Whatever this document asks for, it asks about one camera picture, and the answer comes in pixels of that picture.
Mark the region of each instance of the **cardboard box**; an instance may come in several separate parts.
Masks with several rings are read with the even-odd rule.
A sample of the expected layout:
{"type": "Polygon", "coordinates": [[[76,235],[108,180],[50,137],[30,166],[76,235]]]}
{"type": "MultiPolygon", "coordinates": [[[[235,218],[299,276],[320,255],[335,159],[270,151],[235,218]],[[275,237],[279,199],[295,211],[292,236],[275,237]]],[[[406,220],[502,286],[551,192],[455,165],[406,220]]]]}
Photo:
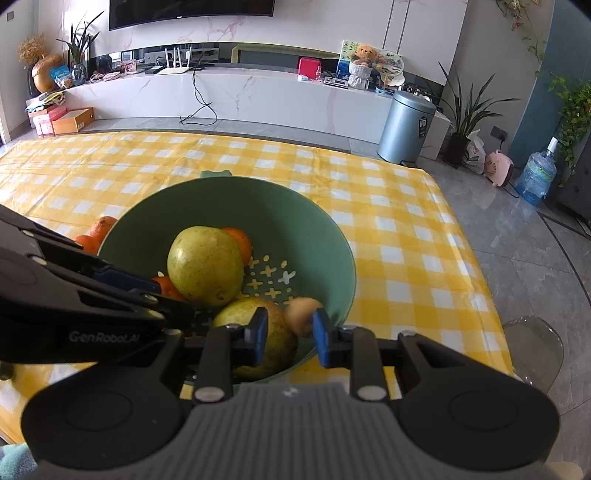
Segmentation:
{"type": "Polygon", "coordinates": [[[95,111],[92,107],[84,110],[72,110],[63,117],[52,122],[53,131],[59,134],[75,134],[95,121],[95,111]]]}
{"type": "Polygon", "coordinates": [[[57,108],[57,105],[50,105],[47,108],[44,108],[43,110],[37,110],[36,112],[30,112],[28,114],[29,118],[33,118],[36,117],[37,115],[47,115],[49,112],[51,112],[52,110],[55,110],[57,108]]]}
{"type": "Polygon", "coordinates": [[[37,135],[54,135],[53,122],[60,119],[68,113],[68,109],[65,105],[60,105],[56,108],[49,110],[49,113],[45,115],[36,115],[33,117],[33,123],[37,129],[37,135]]]}

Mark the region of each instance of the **black cable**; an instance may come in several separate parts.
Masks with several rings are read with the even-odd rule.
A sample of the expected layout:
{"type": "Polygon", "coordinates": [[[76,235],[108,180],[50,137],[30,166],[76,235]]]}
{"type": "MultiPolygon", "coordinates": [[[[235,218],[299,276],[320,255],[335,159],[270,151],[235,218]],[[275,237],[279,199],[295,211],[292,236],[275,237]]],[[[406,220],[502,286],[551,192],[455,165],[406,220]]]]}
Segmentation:
{"type": "Polygon", "coordinates": [[[591,307],[591,298],[589,298],[589,293],[587,293],[587,289],[585,288],[585,284],[583,283],[583,280],[581,280],[581,277],[579,277],[579,273],[575,269],[573,263],[570,261],[570,257],[568,255],[568,253],[566,252],[566,250],[564,249],[564,247],[560,243],[560,240],[558,240],[558,237],[556,236],[556,234],[554,233],[554,231],[550,228],[550,225],[548,225],[548,222],[546,222],[546,219],[551,220],[551,221],[553,221],[555,223],[559,223],[560,225],[564,225],[564,224],[561,223],[561,222],[559,222],[559,221],[557,221],[557,220],[554,220],[551,216],[546,215],[544,213],[538,212],[538,215],[540,216],[540,218],[542,219],[542,221],[544,222],[544,224],[548,228],[548,230],[550,230],[550,233],[554,237],[554,240],[556,240],[556,243],[558,244],[558,246],[562,250],[562,253],[564,253],[564,256],[566,257],[566,260],[569,262],[570,268],[573,270],[575,276],[577,277],[577,280],[579,281],[579,284],[581,285],[581,288],[583,289],[583,292],[585,293],[585,297],[587,297],[587,302],[589,302],[589,306],[591,307]]]}
{"type": "Polygon", "coordinates": [[[513,188],[513,190],[515,190],[515,193],[517,195],[513,195],[509,190],[507,190],[507,186],[505,185],[503,187],[503,190],[505,190],[509,195],[511,195],[514,199],[518,199],[520,197],[519,192],[517,191],[517,189],[515,188],[515,186],[509,181],[507,182],[507,185],[511,185],[511,188],[513,188]]]}
{"type": "Polygon", "coordinates": [[[192,71],[193,71],[193,89],[194,89],[194,94],[195,94],[195,100],[197,100],[197,102],[201,106],[197,110],[195,110],[193,113],[191,113],[191,115],[187,115],[184,118],[183,117],[179,117],[179,123],[181,125],[201,125],[202,127],[209,127],[210,125],[215,124],[219,120],[216,111],[212,108],[212,103],[211,102],[206,102],[203,99],[203,95],[199,91],[199,89],[197,88],[197,84],[195,82],[195,72],[197,71],[197,69],[201,70],[203,68],[203,67],[201,67],[201,68],[199,67],[199,63],[201,62],[201,58],[202,57],[203,57],[203,55],[201,55],[201,57],[199,57],[199,59],[197,61],[197,65],[195,65],[192,68],[192,71]],[[201,124],[199,122],[187,122],[187,120],[189,120],[190,118],[192,118],[195,115],[197,115],[204,108],[209,108],[212,111],[212,113],[216,116],[216,119],[212,123],[210,123],[210,124],[201,124]]]}

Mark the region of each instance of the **clear chair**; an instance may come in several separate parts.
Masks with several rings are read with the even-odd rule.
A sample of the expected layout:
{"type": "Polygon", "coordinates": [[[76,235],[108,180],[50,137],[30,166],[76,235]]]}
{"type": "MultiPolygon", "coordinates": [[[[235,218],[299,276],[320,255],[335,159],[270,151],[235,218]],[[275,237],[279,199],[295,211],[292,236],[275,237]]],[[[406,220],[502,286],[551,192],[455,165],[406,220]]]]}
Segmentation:
{"type": "Polygon", "coordinates": [[[533,315],[503,325],[515,374],[525,383],[548,393],[564,359],[560,335],[533,315]]]}

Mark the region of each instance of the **trash can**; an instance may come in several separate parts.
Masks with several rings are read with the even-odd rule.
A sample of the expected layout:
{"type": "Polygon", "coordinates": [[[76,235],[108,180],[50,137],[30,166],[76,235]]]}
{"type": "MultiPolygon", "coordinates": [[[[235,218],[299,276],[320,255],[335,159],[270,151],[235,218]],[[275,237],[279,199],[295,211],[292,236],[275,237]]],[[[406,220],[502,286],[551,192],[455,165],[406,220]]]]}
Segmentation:
{"type": "Polygon", "coordinates": [[[390,163],[416,162],[436,109],[422,97],[401,90],[395,92],[378,155],[390,163]]]}

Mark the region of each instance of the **plastic bag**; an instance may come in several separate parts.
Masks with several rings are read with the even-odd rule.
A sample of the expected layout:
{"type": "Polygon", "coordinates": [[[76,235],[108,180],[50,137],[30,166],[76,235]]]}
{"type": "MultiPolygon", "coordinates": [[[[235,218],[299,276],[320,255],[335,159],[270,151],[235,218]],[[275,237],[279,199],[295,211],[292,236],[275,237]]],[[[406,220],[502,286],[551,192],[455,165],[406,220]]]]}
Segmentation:
{"type": "Polygon", "coordinates": [[[486,152],[484,151],[484,142],[478,136],[480,130],[474,130],[468,135],[468,146],[466,153],[464,153],[464,165],[478,175],[484,173],[484,162],[486,160],[486,152]]]}
{"type": "Polygon", "coordinates": [[[59,88],[70,88],[73,86],[72,74],[65,65],[51,69],[49,75],[59,88]]]}

